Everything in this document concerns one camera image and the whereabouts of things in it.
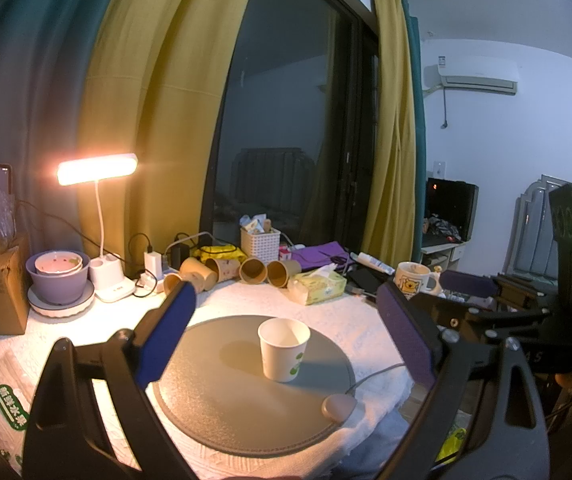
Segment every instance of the teal curtain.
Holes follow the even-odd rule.
[[[86,72],[110,1],[0,0],[0,162],[13,167],[17,198],[77,226],[77,192],[58,186],[55,169],[75,158]],[[26,208],[18,227],[32,252],[82,247],[62,222]]]
[[[412,260],[419,262],[422,257],[422,223],[426,202],[426,117],[424,116],[424,93],[422,92],[419,24],[417,18],[410,15],[408,0],[402,0],[402,6],[404,7],[404,17],[408,30],[413,101],[415,103],[415,229],[413,232]]]

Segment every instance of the white basket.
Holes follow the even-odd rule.
[[[273,228],[269,233],[260,235],[250,235],[241,228],[242,251],[247,256],[262,260],[265,264],[279,259],[280,256],[280,235],[277,229]]]

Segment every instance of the purple bowl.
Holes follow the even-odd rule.
[[[72,251],[82,257],[82,266],[75,272],[65,274],[64,276],[52,276],[49,274],[39,274],[35,268],[35,260],[42,254],[34,254],[26,260],[26,270],[31,275],[32,284],[35,287],[35,293],[46,303],[56,305],[66,305],[77,301],[86,286],[88,279],[88,264],[90,258],[79,251]]]

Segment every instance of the yellow package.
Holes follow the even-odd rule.
[[[203,263],[209,258],[220,258],[222,260],[239,260],[243,262],[247,256],[239,247],[234,245],[215,245],[215,246],[204,246],[202,248],[192,248],[191,256],[197,258]]]
[[[441,460],[442,458],[446,458],[447,456],[457,453],[460,450],[461,445],[464,443],[465,437],[466,430],[464,428],[458,428],[455,430],[444,442],[444,445],[442,446],[439,455],[437,455],[436,460]],[[445,463],[452,462],[453,460],[455,460],[455,457],[452,457]]]
[[[295,274],[288,280],[288,296],[295,303],[310,305],[341,296],[346,288],[346,278],[334,270],[315,274],[316,270]]]

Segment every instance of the purple bag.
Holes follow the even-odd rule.
[[[352,261],[351,255],[338,242],[295,249],[292,259],[300,263],[301,270],[317,269],[330,263],[336,263],[337,268],[342,269]]]

